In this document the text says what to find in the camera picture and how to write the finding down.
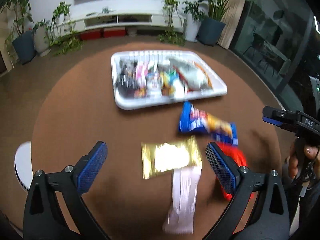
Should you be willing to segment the person's right hand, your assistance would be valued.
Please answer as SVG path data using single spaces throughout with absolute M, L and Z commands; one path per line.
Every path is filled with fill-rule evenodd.
M 306 161 L 313 161 L 313 172 L 319 180 L 319 148 L 298 138 L 292 143 L 289 154 L 288 174 L 291 179 L 296 178 Z

